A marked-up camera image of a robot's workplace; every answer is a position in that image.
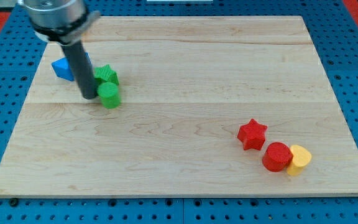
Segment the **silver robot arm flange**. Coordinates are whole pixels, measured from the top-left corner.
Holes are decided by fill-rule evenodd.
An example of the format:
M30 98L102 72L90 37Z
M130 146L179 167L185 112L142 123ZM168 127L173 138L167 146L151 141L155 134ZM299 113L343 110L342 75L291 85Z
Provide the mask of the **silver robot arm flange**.
M101 14L90 11L84 0L18 0L26 10L35 35L44 42L69 46L96 22Z

